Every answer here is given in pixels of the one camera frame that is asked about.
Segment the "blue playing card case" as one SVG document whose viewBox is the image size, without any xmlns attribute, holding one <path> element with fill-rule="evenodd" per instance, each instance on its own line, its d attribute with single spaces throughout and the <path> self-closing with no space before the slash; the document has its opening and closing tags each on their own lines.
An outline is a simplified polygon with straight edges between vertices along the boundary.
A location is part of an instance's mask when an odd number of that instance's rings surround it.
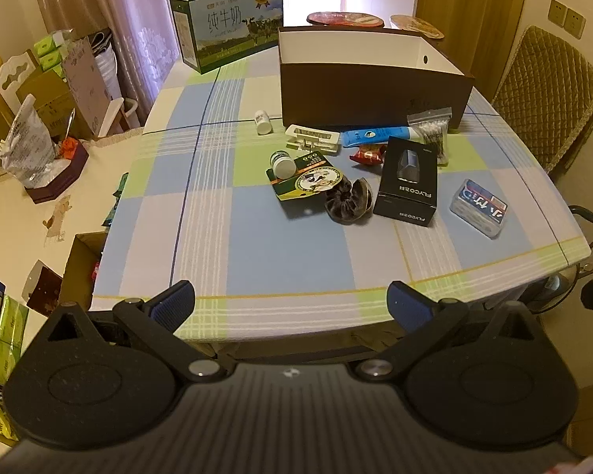
<svg viewBox="0 0 593 474">
<path fill-rule="evenodd" d="M 500 234 L 508 210 L 506 201 L 471 179 L 463 182 L 450 204 L 454 215 L 489 239 Z"/>
</svg>

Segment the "black shaver box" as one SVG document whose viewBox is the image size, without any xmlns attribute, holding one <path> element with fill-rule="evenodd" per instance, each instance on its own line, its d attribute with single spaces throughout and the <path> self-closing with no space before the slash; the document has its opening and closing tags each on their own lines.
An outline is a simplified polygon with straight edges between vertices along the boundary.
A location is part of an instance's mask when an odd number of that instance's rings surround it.
<svg viewBox="0 0 593 474">
<path fill-rule="evenodd" d="M 423 143 L 392 137 L 385 150 L 373 211 L 428 227 L 437 208 L 437 155 Z"/>
</svg>

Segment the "red snack packet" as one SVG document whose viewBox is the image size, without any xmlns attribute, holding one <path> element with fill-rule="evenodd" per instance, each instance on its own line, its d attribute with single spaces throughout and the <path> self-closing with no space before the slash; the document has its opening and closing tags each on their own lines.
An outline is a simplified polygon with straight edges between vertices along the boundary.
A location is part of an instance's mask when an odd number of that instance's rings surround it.
<svg viewBox="0 0 593 474">
<path fill-rule="evenodd" d="M 385 152 L 386 145 L 362 145 L 349 158 L 362 166 L 380 166 L 384 163 Z"/>
</svg>

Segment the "green round-label card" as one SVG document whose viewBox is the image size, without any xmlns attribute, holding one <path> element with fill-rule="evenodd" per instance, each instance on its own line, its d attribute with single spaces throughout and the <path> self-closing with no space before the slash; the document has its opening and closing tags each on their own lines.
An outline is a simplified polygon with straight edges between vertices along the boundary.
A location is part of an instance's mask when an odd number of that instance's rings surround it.
<svg viewBox="0 0 593 474">
<path fill-rule="evenodd" d="M 296 164 L 296 172 L 289 179 L 276 179 L 271 166 L 266 171 L 266 176 L 279 201 L 313 197 L 331 190 L 343 180 L 342 172 L 319 151 L 313 151 L 293 159 Z"/>
</svg>

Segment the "cotton swab bag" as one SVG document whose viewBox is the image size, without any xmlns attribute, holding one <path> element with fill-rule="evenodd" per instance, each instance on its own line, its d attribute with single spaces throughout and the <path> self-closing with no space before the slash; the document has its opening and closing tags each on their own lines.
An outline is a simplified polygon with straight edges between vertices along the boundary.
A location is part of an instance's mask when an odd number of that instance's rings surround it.
<svg viewBox="0 0 593 474">
<path fill-rule="evenodd" d="M 448 134 L 451 118 L 451 107 L 426 110 L 407 117 L 408 125 L 417 132 L 426 146 L 435 151 L 437 165 L 441 167 L 449 164 Z"/>
</svg>

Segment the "blue hand cream tube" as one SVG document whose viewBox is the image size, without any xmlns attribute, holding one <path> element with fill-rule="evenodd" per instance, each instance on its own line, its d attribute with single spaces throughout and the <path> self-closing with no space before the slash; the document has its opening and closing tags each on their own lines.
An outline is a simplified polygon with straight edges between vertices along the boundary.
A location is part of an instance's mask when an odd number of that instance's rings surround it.
<svg viewBox="0 0 593 474">
<path fill-rule="evenodd" d="M 410 126 L 369 127 L 340 133 L 344 148 L 352 148 L 375 143 L 387 143 L 390 138 L 400 138 L 422 142 L 421 135 Z"/>
</svg>

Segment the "green lid white bottle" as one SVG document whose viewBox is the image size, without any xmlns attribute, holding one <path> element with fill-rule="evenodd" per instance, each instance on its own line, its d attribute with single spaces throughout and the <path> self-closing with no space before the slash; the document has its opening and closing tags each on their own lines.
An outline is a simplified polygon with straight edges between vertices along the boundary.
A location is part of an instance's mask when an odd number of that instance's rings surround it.
<svg viewBox="0 0 593 474">
<path fill-rule="evenodd" d="M 287 151 L 278 150 L 270 156 L 270 166 L 276 179 L 286 180 L 295 175 L 297 165 Z"/>
</svg>

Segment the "white plastic hair clip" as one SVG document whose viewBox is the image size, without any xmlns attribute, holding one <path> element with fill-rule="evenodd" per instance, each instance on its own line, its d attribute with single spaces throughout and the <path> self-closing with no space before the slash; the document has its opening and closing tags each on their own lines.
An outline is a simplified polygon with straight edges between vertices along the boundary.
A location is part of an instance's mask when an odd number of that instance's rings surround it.
<svg viewBox="0 0 593 474">
<path fill-rule="evenodd" d="M 287 147 L 301 151 L 319 151 L 325 154 L 337 154 L 342 147 L 340 134 L 318 130 L 298 124 L 291 124 L 285 131 Z"/>
</svg>

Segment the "small white pill bottle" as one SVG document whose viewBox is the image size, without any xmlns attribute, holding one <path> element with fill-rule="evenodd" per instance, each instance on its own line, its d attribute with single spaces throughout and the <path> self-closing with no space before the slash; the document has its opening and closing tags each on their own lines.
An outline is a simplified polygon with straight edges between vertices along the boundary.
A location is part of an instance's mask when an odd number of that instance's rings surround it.
<svg viewBox="0 0 593 474">
<path fill-rule="evenodd" d="M 264 110 L 257 110 L 254 115 L 257 134 L 260 136 L 269 135 L 273 131 L 273 125 L 269 115 Z"/>
</svg>

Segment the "checkered tablecloth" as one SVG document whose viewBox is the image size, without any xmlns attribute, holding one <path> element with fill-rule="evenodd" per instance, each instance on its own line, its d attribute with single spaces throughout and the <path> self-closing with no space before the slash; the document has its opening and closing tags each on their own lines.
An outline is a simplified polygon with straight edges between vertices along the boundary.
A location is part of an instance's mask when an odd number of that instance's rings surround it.
<svg viewBox="0 0 593 474">
<path fill-rule="evenodd" d="M 257 134 L 257 110 L 271 134 Z M 196 308 L 183 338 L 260 339 L 387 321 L 395 280 L 435 300 L 496 300 L 589 257 L 553 182 L 479 93 L 449 138 L 428 227 L 378 215 L 344 226 L 321 199 L 279 201 L 266 171 L 285 144 L 275 50 L 203 75 L 174 63 L 129 170 L 93 306 L 149 299 L 186 279 Z M 450 211 L 466 179 L 509 206 L 495 239 Z"/>
</svg>

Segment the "quilted brown chair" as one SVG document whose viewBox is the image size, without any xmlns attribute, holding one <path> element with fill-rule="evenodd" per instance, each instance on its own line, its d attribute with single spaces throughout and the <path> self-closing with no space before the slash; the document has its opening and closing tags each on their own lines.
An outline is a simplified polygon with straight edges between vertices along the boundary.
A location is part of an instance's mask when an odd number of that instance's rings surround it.
<svg viewBox="0 0 593 474">
<path fill-rule="evenodd" d="M 593 65 L 564 39 L 531 26 L 493 106 L 546 172 L 566 171 L 593 131 Z"/>
</svg>

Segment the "green tissue packs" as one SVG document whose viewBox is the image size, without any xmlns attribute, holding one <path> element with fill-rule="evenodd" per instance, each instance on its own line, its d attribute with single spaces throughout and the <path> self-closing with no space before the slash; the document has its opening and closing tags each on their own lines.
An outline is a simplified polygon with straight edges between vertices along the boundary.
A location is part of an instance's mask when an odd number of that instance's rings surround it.
<svg viewBox="0 0 593 474">
<path fill-rule="evenodd" d="M 68 55 L 68 46 L 74 40 L 72 29 L 53 31 L 33 45 L 33 54 L 42 72 L 54 72 L 64 78 L 63 60 Z"/>
</svg>

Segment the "orange instant noodle bowl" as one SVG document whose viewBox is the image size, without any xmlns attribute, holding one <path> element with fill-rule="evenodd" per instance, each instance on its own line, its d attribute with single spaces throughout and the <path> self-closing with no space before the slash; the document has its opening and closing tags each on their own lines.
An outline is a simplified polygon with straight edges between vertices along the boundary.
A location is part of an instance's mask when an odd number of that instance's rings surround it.
<svg viewBox="0 0 593 474">
<path fill-rule="evenodd" d="M 425 39 L 431 39 L 432 41 L 442 41 L 444 39 L 444 32 L 441 32 L 438 28 L 422 18 L 411 15 L 394 14 L 390 16 L 390 21 L 396 29 L 421 34 Z"/>
</svg>

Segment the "red instant rice bowl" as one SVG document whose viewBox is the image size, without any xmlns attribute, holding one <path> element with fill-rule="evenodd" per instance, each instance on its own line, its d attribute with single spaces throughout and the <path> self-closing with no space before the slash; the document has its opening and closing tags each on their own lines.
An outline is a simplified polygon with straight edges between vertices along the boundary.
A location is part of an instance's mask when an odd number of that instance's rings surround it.
<svg viewBox="0 0 593 474">
<path fill-rule="evenodd" d="M 313 12 L 307 15 L 306 21 L 314 26 L 383 28 L 384 21 L 375 15 L 345 11 Z"/>
</svg>

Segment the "wall power sockets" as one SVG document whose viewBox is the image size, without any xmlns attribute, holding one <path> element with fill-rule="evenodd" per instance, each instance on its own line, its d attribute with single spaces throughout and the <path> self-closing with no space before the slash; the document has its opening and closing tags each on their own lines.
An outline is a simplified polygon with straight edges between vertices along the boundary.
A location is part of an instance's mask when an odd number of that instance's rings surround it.
<svg viewBox="0 0 593 474">
<path fill-rule="evenodd" d="M 556 26 L 563 28 L 575 39 L 580 40 L 583 36 L 586 18 L 557 0 L 551 0 L 548 8 L 548 20 Z"/>
</svg>

